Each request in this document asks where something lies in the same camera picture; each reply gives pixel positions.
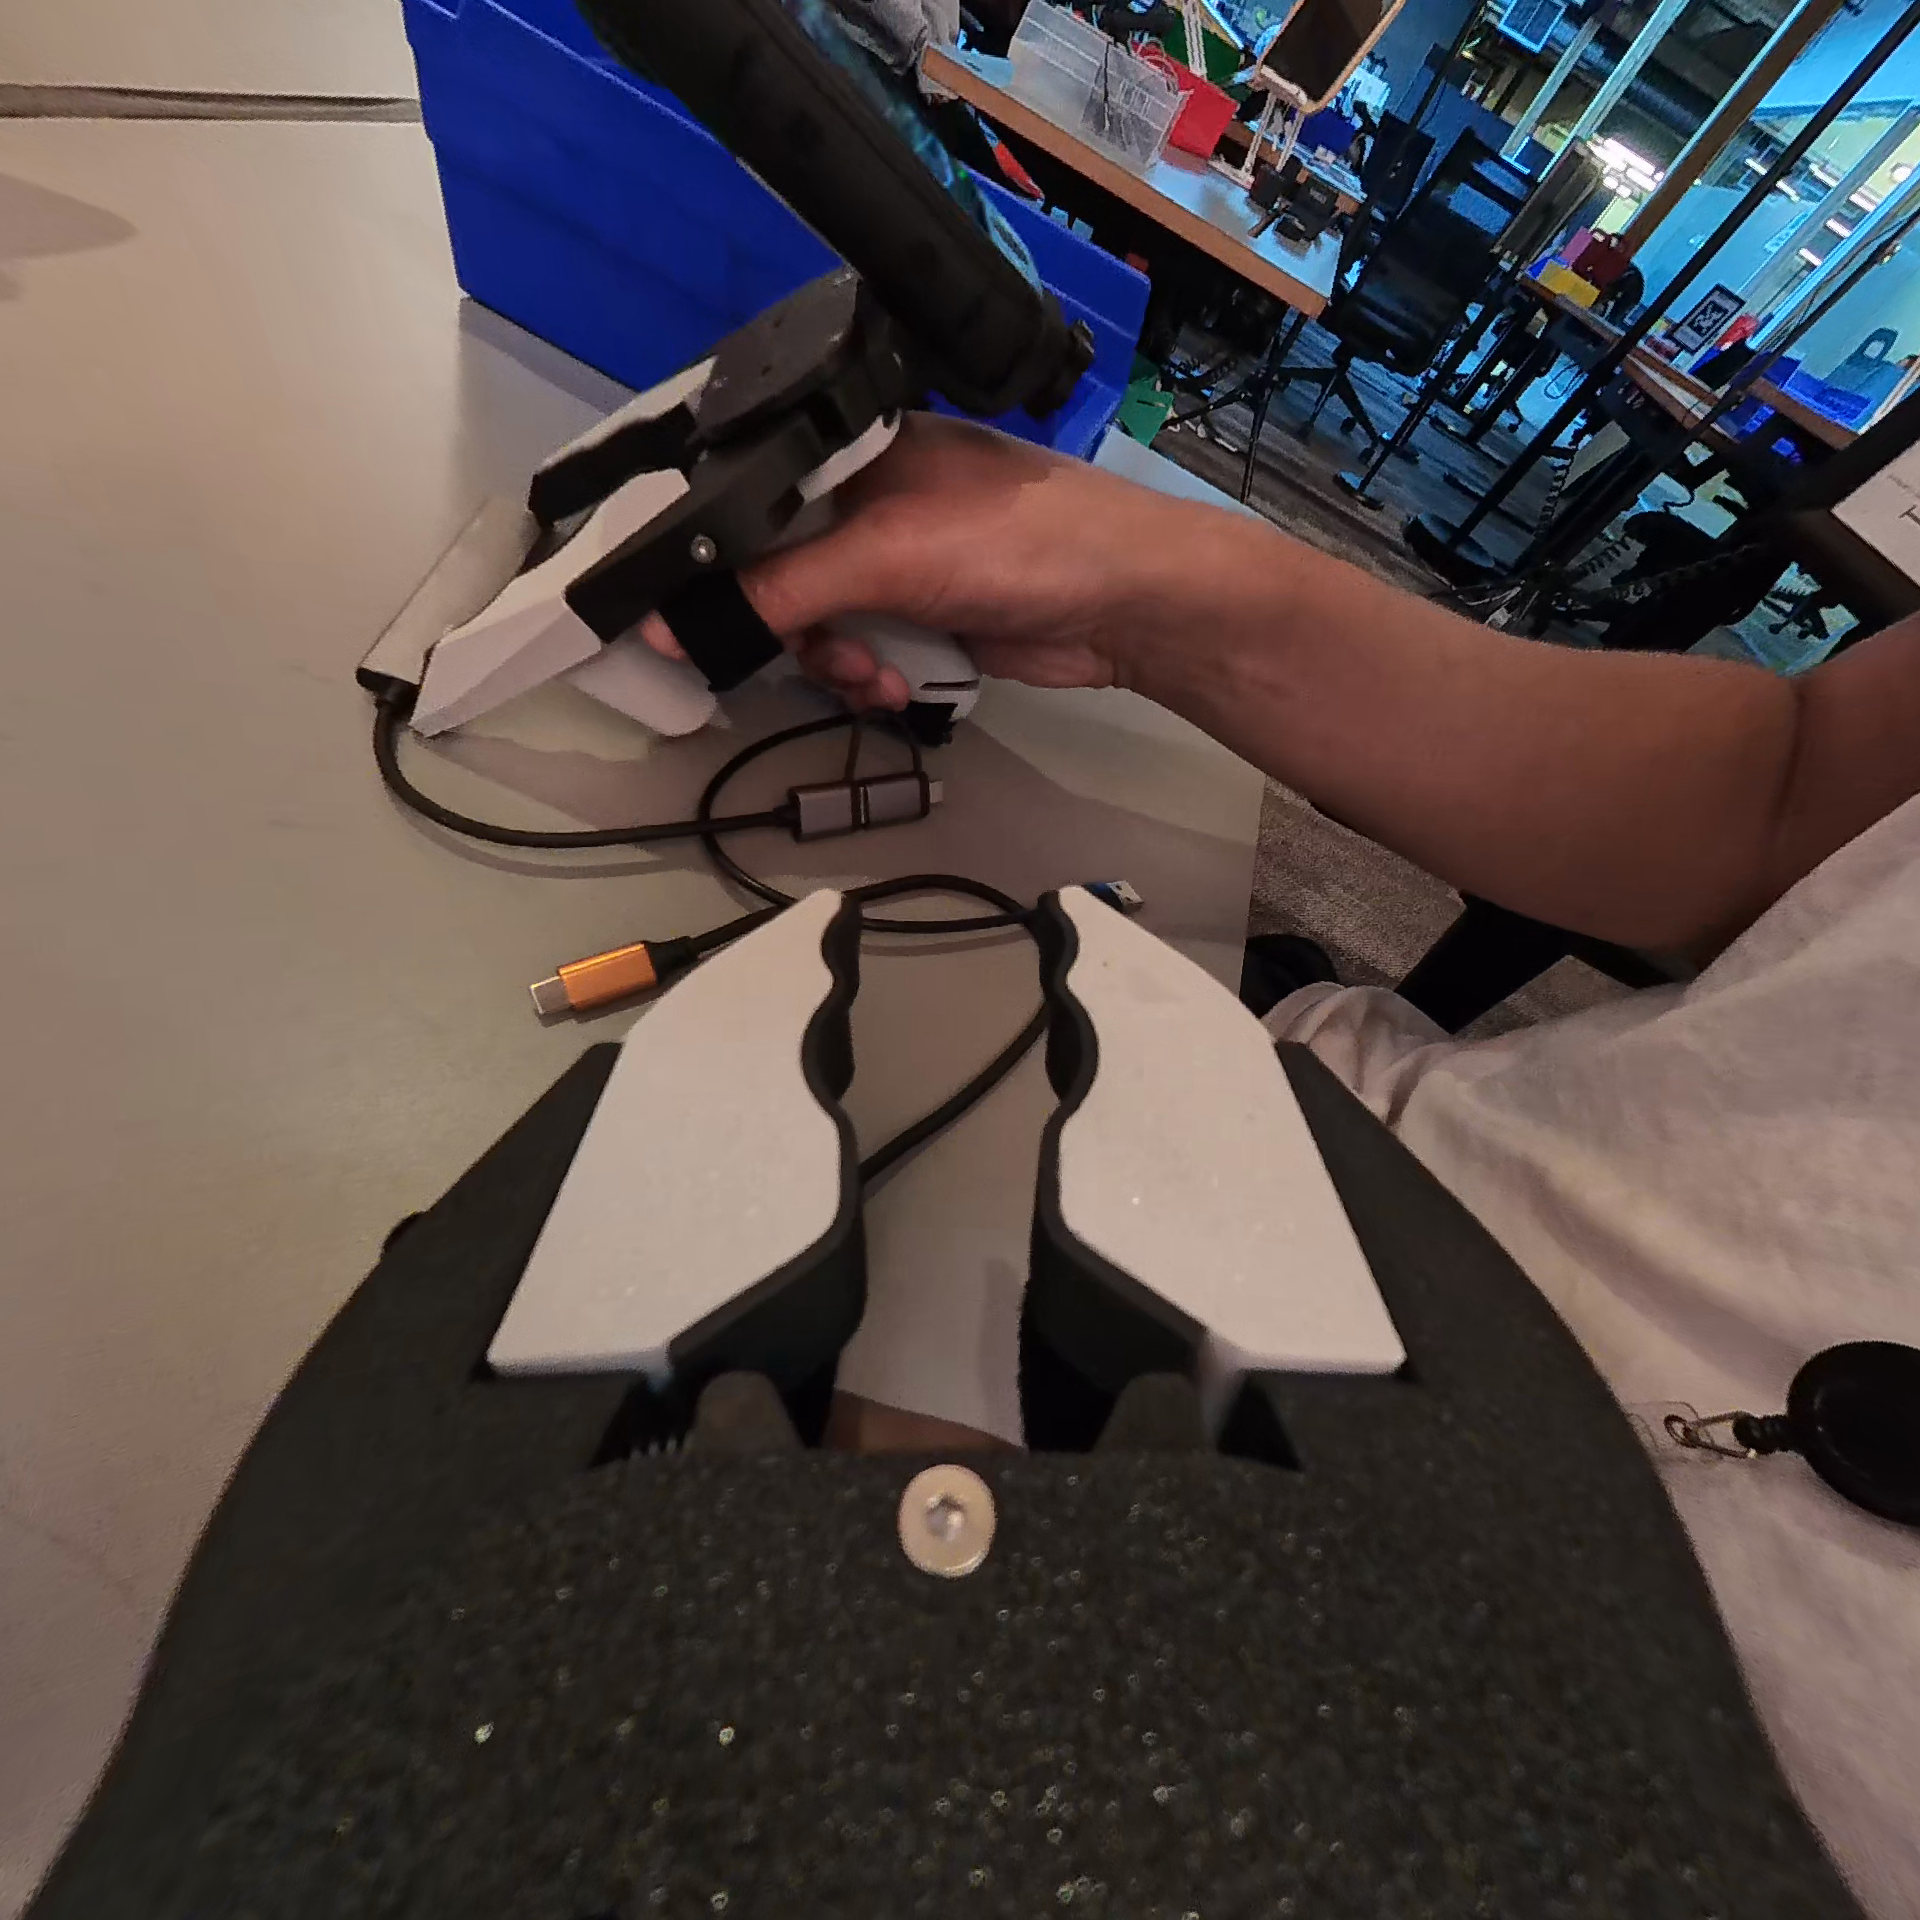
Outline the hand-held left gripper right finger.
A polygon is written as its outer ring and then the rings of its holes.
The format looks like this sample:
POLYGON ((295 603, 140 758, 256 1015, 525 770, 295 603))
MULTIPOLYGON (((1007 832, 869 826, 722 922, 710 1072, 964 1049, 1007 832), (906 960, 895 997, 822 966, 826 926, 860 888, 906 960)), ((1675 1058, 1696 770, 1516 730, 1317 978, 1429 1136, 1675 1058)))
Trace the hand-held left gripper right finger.
POLYGON ((1172 1376, 1206 1438, 1287 1451, 1271 1384, 1389 1379, 1386 1309, 1260 1019, 1087 885, 1031 912, 1044 1066, 1021 1438, 1092 1451, 1172 1376))

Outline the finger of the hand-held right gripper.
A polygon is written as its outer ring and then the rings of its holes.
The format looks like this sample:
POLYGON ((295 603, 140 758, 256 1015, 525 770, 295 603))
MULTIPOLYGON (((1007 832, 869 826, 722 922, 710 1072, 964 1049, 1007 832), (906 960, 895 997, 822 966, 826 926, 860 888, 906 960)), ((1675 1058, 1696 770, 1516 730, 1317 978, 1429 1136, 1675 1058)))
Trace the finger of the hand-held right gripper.
POLYGON ((525 482, 525 514, 536 525, 585 516, 639 473, 681 469, 710 370, 715 356, 701 356, 553 451, 525 482))
POLYGON ((455 730, 549 680, 663 738, 695 734, 717 711, 717 696, 693 662, 657 654, 643 634, 599 641, 564 598, 564 567, 539 562, 428 652, 410 730, 455 730))

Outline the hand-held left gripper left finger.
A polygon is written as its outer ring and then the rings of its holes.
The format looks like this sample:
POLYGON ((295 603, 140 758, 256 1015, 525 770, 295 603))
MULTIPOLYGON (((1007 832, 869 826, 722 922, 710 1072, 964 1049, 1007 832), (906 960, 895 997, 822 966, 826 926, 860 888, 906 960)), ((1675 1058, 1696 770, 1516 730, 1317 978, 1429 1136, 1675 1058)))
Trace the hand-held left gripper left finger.
POLYGON ((628 1029, 509 1297, 502 1379, 826 1397, 867 1309, 849 1003, 860 906, 813 891, 628 1029))

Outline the black USB cable grey plug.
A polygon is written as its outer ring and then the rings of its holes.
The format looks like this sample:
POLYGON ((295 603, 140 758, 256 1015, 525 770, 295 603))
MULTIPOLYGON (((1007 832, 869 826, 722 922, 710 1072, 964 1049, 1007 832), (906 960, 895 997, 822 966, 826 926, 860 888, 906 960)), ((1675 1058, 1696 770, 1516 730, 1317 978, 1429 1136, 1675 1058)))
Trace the black USB cable grey plug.
POLYGON ((643 473, 585 516, 571 516, 549 529, 536 525, 530 508, 513 501, 494 496, 479 507, 356 664, 356 686, 374 700, 374 765, 381 785, 400 807, 408 807, 408 815, 431 826, 443 826, 461 839, 502 851, 633 851, 795 823, 795 807, 788 805, 722 818, 715 815, 715 801, 701 801, 693 819, 591 832, 501 826, 428 798, 400 768, 400 734, 410 730, 428 652, 451 629, 461 629, 473 611, 494 603, 509 578, 539 562, 558 562, 566 589, 577 576, 590 571, 591 562, 612 557, 612 549, 628 535, 644 531, 654 519, 674 508, 685 488, 689 485, 678 473, 643 473))

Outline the blue plastic bin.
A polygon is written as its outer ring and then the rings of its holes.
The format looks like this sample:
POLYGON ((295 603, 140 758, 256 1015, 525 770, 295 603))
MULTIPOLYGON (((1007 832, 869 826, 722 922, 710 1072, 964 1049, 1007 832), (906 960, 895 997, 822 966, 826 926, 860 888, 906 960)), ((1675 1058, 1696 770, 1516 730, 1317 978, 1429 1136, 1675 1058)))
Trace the blue plastic bin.
MULTIPOLYGON (((923 49, 953 45, 959 6, 838 6, 881 61, 917 75, 923 106, 923 49)), ((464 291, 626 388, 668 379, 839 266, 671 93, 617 67, 579 2, 405 2, 405 24, 464 291)), ((1088 460, 1131 367, 1144 278, 976 179, 1097 333, 1071 410, 1053 428, 1017 417, 1013 437, 1088 460)))

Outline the person's right forearm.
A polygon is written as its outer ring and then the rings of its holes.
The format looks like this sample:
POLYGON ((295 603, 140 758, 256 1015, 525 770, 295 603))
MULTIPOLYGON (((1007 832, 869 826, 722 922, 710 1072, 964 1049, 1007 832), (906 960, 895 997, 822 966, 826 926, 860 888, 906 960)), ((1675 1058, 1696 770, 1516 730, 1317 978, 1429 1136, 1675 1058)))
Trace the person's right forearm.
POLYGON ((1458 894, 1708 955, 1915 798, 1915 620, 1797 677, 1586 652, 1257 516, 1122 496, 1122 686, 1458 894))

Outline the grey desk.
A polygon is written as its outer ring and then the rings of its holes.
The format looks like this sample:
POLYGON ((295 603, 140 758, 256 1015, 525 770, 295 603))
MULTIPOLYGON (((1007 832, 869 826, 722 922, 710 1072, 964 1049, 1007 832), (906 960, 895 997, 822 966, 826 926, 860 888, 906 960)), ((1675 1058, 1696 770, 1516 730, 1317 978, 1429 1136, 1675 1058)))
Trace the grey desk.
POLYGON ((356 662, 494 496, 693 360, 473 299, 408 119, 2 119, 2 1915, 89 1811, 212 1511, 400 1219, 741 912, 689 851, 400 807, 356 662))

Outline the person's right hand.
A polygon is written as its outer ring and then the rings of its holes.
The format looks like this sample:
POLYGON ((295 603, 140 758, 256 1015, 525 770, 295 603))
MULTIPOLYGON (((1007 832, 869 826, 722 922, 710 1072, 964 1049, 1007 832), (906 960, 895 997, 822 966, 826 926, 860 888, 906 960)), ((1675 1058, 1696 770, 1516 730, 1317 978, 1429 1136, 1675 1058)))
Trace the person's right hand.
POLYGON ((848 707, 911 700, 876 624, 951 634, 987 677, 1137 690, 1221 531, 1243 516, 913 413, 826 519, 745 567, 738 589, 848 707))

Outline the clear plastic container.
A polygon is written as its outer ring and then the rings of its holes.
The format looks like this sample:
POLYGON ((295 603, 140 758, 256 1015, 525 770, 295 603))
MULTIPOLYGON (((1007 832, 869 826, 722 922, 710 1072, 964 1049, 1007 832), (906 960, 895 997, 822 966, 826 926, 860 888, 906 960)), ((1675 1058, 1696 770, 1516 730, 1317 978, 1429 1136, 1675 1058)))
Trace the clear plastic container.
POLYGON ((1177 82, 1059 2, 1025 2, 1007 88, 1053 126, 1143 173, 1165 152, 1177 82))

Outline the cluttered wooden table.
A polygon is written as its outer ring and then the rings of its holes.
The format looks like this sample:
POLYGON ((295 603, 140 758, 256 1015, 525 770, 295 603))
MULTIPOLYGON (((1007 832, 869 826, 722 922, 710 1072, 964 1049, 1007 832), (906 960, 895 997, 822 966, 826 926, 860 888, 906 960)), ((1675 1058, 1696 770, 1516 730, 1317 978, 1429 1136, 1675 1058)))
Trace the cluttered wooden table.
POLYGON ((933 88, 970 102, 997 128, 1021 134, 1080 179, 1097 182, 1116 203, 1189 241, 1217 268, 1257 285, 1294 314, 1317 317, 1328 307, 1338 278, 1338 237, 1329 231, 1307 243, 1291 243, 1275 227, 1254 234, 1257 206, 1211 165, 1169 152, 1134 173, 1062 126, 1053 108, 1031 108, 1031 102, 1008 93, 998 82, 1008 74, 1007 60, 982 60, 948 45, 923 49, 923 79, 933 88))

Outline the person's white shirt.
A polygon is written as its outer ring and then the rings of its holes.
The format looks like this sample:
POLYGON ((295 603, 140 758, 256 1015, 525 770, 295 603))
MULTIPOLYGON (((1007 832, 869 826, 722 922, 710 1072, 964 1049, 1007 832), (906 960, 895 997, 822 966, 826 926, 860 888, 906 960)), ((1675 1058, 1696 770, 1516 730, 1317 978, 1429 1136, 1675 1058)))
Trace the person's white shirt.
MULTIPOLYGON (((1915 1342, 1915 801, 1688 983, 1494 1039, 1361 986, 1264 1027, 1500 1239, 1633 1411, 1776 1411, 1818 1349, 1915 1342)), ((1661 1451, 1786 1784, 1859 1906, 1915 1915, 1915 1530, 1809 1467, 1661 1451)))

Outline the black office chair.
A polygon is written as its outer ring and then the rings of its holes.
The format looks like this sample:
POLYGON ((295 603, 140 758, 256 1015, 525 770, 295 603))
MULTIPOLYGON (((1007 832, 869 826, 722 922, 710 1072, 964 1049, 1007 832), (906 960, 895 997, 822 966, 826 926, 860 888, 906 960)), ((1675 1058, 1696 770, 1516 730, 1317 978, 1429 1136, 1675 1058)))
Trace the black office chair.
POLYGON ((1362 413, 1349 370, 1372 365, 1403 378, 1428 374, 1500 278, 1528 194, 1532 175, 1462 128, 1400 214, 1379 227, 1354 285, 1329 302, 1323 330, 1338 346, 1311 420, 1338 400, 1340 431, 1362 434, 1369 467, 1338 473, 1338 485, 1362 508, 1383 507, 1372 473, 1389 456, 1389 434, 1362 413))

